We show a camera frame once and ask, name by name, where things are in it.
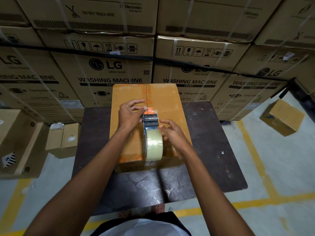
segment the roll of clear tape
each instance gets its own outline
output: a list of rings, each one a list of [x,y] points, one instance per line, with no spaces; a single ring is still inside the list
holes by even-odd
[[[144,144],[146,150],[146,161],[162,159],[163,139],[160,130],[147,129]]]

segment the hand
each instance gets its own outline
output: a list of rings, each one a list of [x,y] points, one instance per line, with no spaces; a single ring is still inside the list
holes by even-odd
[[[170,125],[168,128],[159,125],[159,129],[162,133],[163,141],[169,140],[180,158],[190,151],[194,151],[181,128],[173,120],[162,119],[160,122]]]
[[[142,122],[141,117],[148,108],[135,104],[144,102],[144,99],[133,99],[120,105],[118,111],[118,129],[131,132],[138,123]]]

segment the person's left hand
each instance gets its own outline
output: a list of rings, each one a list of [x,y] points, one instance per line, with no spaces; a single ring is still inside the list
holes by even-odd
[[[142,122],[141,116],[148,108],[135,104],[144,102],[144,99],[133,99],[120,105],[118,111],[118,128],[132,131],[138,123]]]

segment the table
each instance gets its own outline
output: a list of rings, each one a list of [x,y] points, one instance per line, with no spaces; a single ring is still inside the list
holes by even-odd
[[[246,189],[247,183],[210,102],[183,103],[192,144],[223,192]],[[111,107],[86,108],[74,177],[109,140]],[[112,173],[93,215],[195,198],[185,165]]]

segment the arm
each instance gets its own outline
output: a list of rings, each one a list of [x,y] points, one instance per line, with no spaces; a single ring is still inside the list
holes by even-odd
[[[178,156],[184,161],[210,234],[254,235],[210,176],[181,128],[172,120],[164,119],[160,122],[171,126],[160,127],[163,140],[170,140]]]
[[[120,106],[119,125],[106,146],[37,214],[25,235],[80,235],[100,201],[108,179],[131,131],[146,108],[131,100]]]

